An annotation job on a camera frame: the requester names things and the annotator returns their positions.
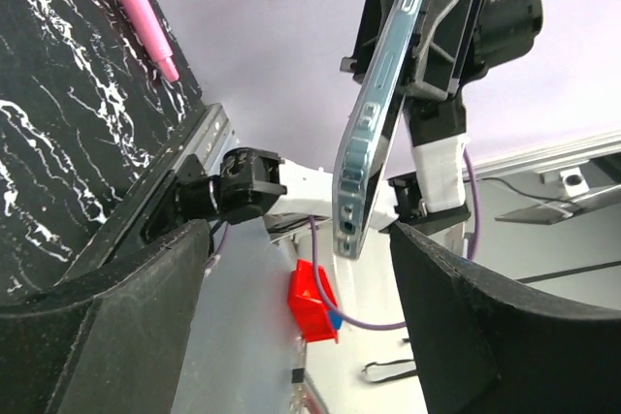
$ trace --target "white plastic part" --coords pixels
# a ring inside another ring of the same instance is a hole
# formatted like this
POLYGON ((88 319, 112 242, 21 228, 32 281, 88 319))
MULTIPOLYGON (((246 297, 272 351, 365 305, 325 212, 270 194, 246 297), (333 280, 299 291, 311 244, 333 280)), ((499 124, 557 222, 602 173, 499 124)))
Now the white plastic part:
POLYGON ((466 135, 453 136, 412 148, 416 179, 428 212, 460 207, 466 202, 462 163, 466 135))
MULTIPOLYGON (((286 186, 287 194, 278 198, 269 214, 305 213, 332 217, 332 174, 302 167, 286 159, 280 164, 278 172, 280 184, 286 186)), ((381 181, 377 190, 369 226, 383 230, 398 218, 395 212, 397 197, 388 181, 381 181)))

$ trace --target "black marble table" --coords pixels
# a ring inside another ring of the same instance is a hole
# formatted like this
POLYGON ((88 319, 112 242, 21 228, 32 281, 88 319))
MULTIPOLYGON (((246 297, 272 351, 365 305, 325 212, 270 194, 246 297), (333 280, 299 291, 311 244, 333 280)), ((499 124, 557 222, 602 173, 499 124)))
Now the black marble table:
POLYGON ((2 305, 52 286, 203 104, 174 38, 169 84, 115 0, 0 2, 2 305))

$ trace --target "pink marker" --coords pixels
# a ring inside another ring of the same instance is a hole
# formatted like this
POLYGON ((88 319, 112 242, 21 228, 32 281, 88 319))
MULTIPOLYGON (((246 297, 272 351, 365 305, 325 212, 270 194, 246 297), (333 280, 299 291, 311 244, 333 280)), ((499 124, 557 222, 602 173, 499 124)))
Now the pink marker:
POLYGON ((179 72, 173 61, 171 49, 166 35, 159 25, 157 16, 149 0, 120 0, 125 12, 136 29, 136 33, 153 63, 168 82, 179 79, 179 72))

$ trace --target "blue object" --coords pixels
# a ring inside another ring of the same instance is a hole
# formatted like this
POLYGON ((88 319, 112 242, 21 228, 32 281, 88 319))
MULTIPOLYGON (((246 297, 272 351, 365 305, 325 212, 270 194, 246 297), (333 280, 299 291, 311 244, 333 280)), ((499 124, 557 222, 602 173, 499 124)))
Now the blue object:
POLYGON ((343 318, 339 314, 337 314, 334 310, 330 310, 328 312, 330 316, 330 323, 332 324, 332 328, 336 331, 340 330, 343 326, 343 318))

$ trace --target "red object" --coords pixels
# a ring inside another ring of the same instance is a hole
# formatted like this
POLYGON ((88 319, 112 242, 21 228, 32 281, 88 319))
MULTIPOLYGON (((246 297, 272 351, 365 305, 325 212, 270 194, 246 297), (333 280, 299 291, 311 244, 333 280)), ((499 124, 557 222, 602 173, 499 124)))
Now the red object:
MULTIPOLYGON (((337 299, 330 286, 326 270, 319 266, 319 278, 323 289, 336 304, 337 299)), ((312 263, 298 259, 296 269, 291 272, 289 282, 289 296, 287 303, 293 313, 293 317, 300 327, 302 337, 309 343, 334 339, 339 342, 339 333, 330 321, 330 307, 321 299, 319 289, 314 281, 312 263)))

